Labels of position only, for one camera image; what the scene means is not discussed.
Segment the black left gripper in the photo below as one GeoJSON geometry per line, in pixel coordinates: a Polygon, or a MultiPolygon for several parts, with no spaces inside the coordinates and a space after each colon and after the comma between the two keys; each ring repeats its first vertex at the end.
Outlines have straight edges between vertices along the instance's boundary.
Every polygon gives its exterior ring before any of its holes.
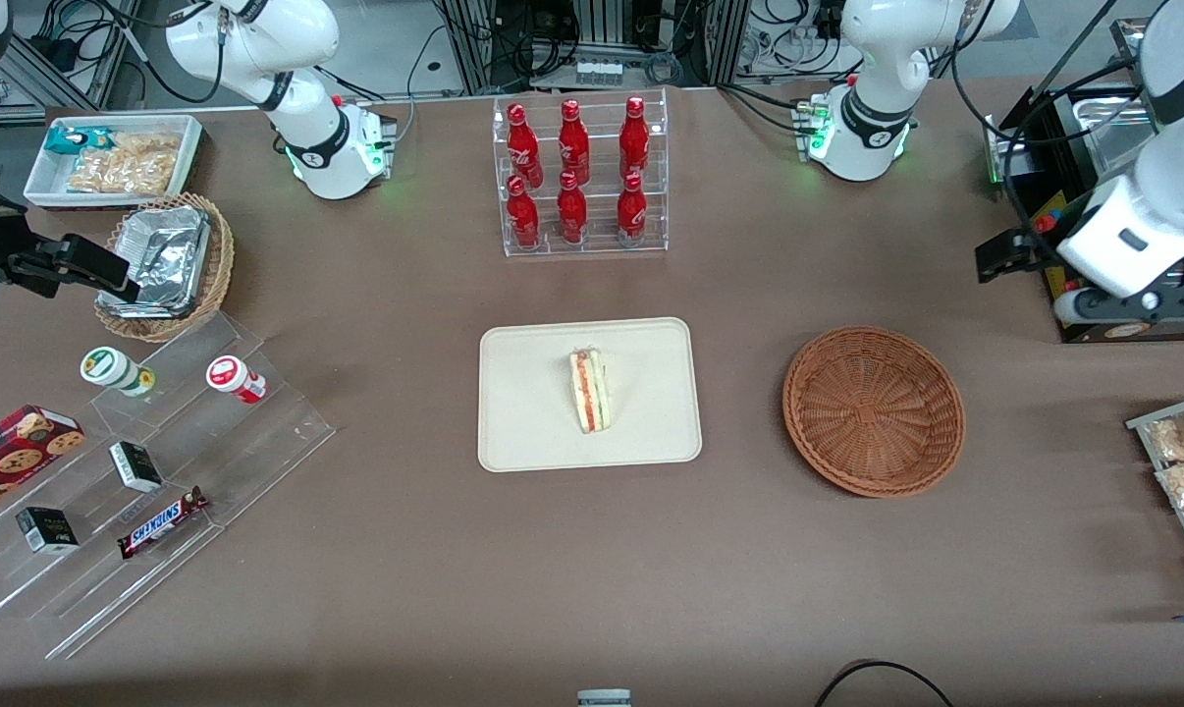
{"type": "Polygon", "coordinates": [[[1050,238],[1029,238],[1023,230],[1004,230],[977,248],[977,278],[982,285],[1018,272],[1067,270],[1069,264],[1050,238]]]}

